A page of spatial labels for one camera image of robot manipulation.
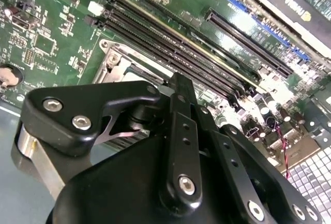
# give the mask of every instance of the hole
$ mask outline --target hole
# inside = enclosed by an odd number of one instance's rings
[[[238,163],[236,162],[236,160],[231,159],[231,163],[234,167],[239,167]]]
[[[257,214],[260,213],[260,211],[259,211],[256,207],[255,207],[253,210],[254,210],[254,212],[257,213]]]
[[[107,43],[106,41],[104,41],[104,42],[101,44],[101,46],[102,46],[103,48],[107,48],[107,47],[108,47],[108,43]]]
[[[185,130],[190,130],[190,127],[187,124],[183,124],[183,127],[185,128]]]
[[[237,134],[237,130],[236,130],[236,129],[234,129],[233,127],[230,127],[230,131],[231,131],[231,133],[233,133],[234,135],[236,135],[236,134]]]
[[[227,143],[223,143],[223,145],[226,147],[226,149],[230,149],[230,146]]]
[[[188,139],[186,139],[186,138],[183,138],[183,142],[186,145],[190,145],[191,144],[191,142]]]

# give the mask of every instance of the motherboard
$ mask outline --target motherboard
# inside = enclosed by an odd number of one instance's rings
[[[39,87],[158,87],[180,72],[218,126],[238,127],[282,171],[286,149],[312,144],[302,158],[331,140],[331,100],[317,97],[330,20],[331,0],[0,0],[0,99],[19,108]]]

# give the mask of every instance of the black metal arm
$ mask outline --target black metal arm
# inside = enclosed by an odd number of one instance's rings
[[[26,96],[13,154],[56,199],[50,223],[322,223],[237,128],[218,129],[189,79],[161,93],[121,82]],[[95,143],[140,129],[149,138],[91,166]]]

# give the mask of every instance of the electrolytic capacitor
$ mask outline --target electrolytic capacitor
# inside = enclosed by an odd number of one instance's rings
[[[279,108],[279,113],[281,115],[281,117],[284,119],[285,122],[289,122],[291,120],[290,115],[288,114],[288,112],[284,109],[284,108]]]
[[[295,121],[298,122],[301,125],[303,125],[306,122],[305,118],[299,112],[295,112],[293,114],[293,117],[294,117]]]
[[[270,111],[268,106],[263,101],[260,101],[260,103],[258,103],[258,108],[261,114],[267,114]]]
[[[264,95],[264,101],[270,109],[275,108],[277,105],[276,101],[274,100],[274,98],[271,96],[270,93]]]
[[[265,137],[265,132],[263,130],[263,127],[260,124],[258,124],[258,123],[256,123],[255,126],[256,126],[256,128],[258,128],[257,133],[259,134],[259,137],[260,138],[264,138]]]

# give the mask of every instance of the green circuit board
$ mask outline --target green circuit board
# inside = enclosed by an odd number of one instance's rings
[[[101,38],[124,42],[111,31],[101,32],[87,26],[84,18],[93,0],[33,0],[34,15],[39,19],[38,25],[30,30],[13,25],[4,14],[4,10],[15,5],[17,0],[0,0],[0,63],[18,67],[24,80],[17,87],[3,90],[2,100],[15,106],[21,106],[27,92],[38,87],[77,85],[92,83],[104,53],[98,46]],[[151,11],[159,20],[177,30],[183,36],[197,43],[194,34],[187,33],[182,25],[173,18],[148,8],[143,0],[129,0],[146,11]],[[263,62],[249,51],[234,43],[226,35],[217,32],[205,21],[207,11],[212,8],[237,28],[245,31],[253,40],[287,63],[295,73],[287,79],[281,79],[271,70],[263,77],[263,88],[271,90],[268,85],[278,79],[279,96],[290,92],[291,95],[282,100],[282,104],[291,106],[296,100],[309,95],[310,90],[320,86],[321,80],[327,76],[323,66],[317,67],[312,61],[303,66],[298,65],[299,58],[270,33],[262,29],[249,14],[242,12],[229,0],[152,0],[156,5],[167,9],[169,13],[190,25],[197,32],[205,35],[217,46],[232,54],[237,62],[252,70],[259,70]],[[207,52],[213,50],[203,45]],[[223,60],[222,53],[217,54]],[[238,69],[245,77],[245,71]],[[201,89],[200,97],[205,101],[217,96],[206,89]]]
[[[15,1],[0,0],[0,9]],[[38,27],[26,31],[3,14],[0,18],[0,62],[17,66],[24,75],[20,85],[5,91],[3,100],[18,107],[34,88],[91,83],[103,59],[96,49],[100,33],[83,21],[90,0],[34,1]]]

